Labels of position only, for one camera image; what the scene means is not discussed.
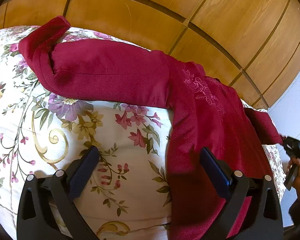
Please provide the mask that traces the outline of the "dark red garment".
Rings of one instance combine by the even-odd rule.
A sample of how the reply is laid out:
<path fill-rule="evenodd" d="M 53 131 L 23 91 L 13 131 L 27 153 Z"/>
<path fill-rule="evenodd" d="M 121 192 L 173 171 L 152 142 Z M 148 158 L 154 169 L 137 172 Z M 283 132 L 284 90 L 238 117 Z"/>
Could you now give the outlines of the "dark red garment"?
<path fill-rule="evenodd" d="M 199 239 L 224 205 L 199 163 L 202 148 L 247 177 L 272 175 L 263 146 L 281 137 L 268 113 L 245 108 L 233 88 L 199 64 L 123 42 L 60 42 L 69 28 L 58 16 L 19 42 L 44 88 L 66 98 L 173 111 L 166 162 L 171 239 Z"/>

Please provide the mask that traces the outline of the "wooden wardrobe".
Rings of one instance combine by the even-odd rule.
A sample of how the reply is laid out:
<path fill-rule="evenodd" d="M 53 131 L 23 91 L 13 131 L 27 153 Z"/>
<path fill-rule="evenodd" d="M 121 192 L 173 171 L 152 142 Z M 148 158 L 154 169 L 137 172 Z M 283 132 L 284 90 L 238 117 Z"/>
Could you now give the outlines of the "wooden wardrobe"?
<path fill-rule="evenodd" d="M 271 107 L 300 71 L 298 0 L 0 0 L 0 29 L 58 15 L 199 63 L 256 108 Z"/>

